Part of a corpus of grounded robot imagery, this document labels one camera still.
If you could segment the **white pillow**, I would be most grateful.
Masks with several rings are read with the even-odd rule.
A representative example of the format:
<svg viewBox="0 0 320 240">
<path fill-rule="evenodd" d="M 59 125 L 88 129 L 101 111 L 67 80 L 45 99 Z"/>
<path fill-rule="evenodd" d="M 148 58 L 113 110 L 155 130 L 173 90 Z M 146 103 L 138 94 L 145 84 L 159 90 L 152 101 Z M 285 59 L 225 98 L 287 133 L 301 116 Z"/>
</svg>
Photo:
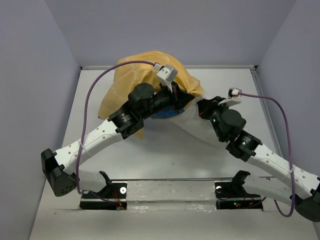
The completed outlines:
<svg viewBox="0 0 320 240">
<path fill-rule="evenodd" d="M 197 139 L 211 144 L 217 148 L 225 149 L 227 144 L 218 140 L 211 122 L 199 117 L 197 103 L 200 100 L 209 100 L 212 98 L 212 95 L 204 91 L 201 96 L 196 97 L 191 103 L 189 103 L 188 106 L 184 108 L 183 113 L 171 118 L 170 121 Z"/>
</svg>

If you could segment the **yellow pillowcase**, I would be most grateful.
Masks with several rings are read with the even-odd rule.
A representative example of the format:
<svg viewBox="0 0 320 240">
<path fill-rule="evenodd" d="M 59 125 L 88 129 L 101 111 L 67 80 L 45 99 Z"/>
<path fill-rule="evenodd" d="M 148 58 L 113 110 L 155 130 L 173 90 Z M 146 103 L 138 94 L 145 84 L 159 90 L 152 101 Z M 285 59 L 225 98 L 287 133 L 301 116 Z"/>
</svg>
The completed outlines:
<svg viewBox="0 0 320 240">
<path fill-rule="evenodd" d="M 180 61 L 165 52 L 155 50 L 139 53 L 122 58 L 118 63 L 138 60 L 174 67 L 178 71 L 174 81 L 179 85 L 180 89 L 194 95 L 196 98 L 203 95 L 204 90 L 200 81 L 191 76 Z M 102 99 L 97 113 L 98 117 L 101 120 L 109 118 L 128 100 L 128 94 L 140 83 L 151 84 L 156 92 L 160 91 L 160 81 L 156 74 L 157 71 L 151 65 L 145 63 L 131 63 L 116 68 L 113 84 Z"/>
</svg>

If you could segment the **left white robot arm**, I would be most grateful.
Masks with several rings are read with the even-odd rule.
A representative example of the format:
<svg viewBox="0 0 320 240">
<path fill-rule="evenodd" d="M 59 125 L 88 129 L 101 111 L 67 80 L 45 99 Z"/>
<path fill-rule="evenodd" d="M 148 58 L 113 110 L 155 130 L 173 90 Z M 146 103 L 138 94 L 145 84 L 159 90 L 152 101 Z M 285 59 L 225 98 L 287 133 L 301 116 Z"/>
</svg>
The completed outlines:
<svg viewBox="0 0 320 240">
<path fill-rule="evenodd" d="M 144 120 L 171 109 L 181 111 L 195 97 L 180 90 L 177 83 L 172 88 L 161 86 L 155 92 L 149 83 L 139 83 L 128 94 L 128 100 L 111 114 L 100 126 L 74 143 L 41 153 L 42 171 L 57 197 L 76 188 L 91 191 L 104 198 L 112 190 L 112 181 L 104 171 L 79 170 L 79 166 L 108 146 L 125 140 L 144 127 Z"/>
</svg>

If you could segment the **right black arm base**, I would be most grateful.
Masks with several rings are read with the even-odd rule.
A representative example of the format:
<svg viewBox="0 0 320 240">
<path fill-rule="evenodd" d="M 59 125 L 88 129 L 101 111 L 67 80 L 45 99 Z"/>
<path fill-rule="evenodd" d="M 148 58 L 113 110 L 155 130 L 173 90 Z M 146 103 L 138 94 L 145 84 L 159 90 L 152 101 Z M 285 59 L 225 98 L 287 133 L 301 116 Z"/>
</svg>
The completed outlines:
<svg viewBox="0 0 320 240">
<path fill-rule="evenodd" d="M 217 210 L 263 210 L 263 198 L 258 194 L 250 194 L 245 188 L 245 180 L 251 174 L 240 170 L 230 181 L 214 183 L 214 195 Z"/>
</svg>

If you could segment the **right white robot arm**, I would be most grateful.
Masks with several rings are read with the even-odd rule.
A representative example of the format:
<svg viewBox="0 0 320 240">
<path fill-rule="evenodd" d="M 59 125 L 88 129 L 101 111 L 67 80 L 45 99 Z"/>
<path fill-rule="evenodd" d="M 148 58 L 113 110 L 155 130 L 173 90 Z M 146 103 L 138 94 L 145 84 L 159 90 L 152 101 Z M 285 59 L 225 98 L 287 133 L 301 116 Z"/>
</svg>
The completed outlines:
<svg viewBox="0 0 320 240">
<path fill-rule="evenodd" d="M 320 221 L 320 178 L 302 170 L 276 153 L 262 141 L 244 131 L 246 120 L 241 114 L 229 108 L 230 99 L 215 97 L 198 102 L 199 116 L 209 120 L 217 139 L 227 143 L 226 150 L 235 158 L 256 166 L 276 181 L 253 179 L 250 173 L 239 171 L 230 183 L 235 196 L 242 196 L 249 190 L 270 197 L 275 203 L 282 202 L 291 206 L 304 218 Z"/>
</svg>

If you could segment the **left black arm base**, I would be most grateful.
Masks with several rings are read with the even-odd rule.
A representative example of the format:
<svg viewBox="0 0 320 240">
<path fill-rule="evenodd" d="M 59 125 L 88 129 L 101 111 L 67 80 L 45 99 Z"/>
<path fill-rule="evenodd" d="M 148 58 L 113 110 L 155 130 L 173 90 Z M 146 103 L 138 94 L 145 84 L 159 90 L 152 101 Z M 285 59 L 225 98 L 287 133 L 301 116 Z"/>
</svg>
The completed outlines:
<svg viewBox="0 0 320 240">
<path fill-rule="evenodd" d="M 107 211 L 124 211 L 127 210 L 127 186 L 126 181 L 115 181 L 100 171 L 103 177 L 104 188 L 99 192 L 90 190 L 88 193 L 81 195 L 79 207 L 82 210 L 107 210 Z"/>
</svg>

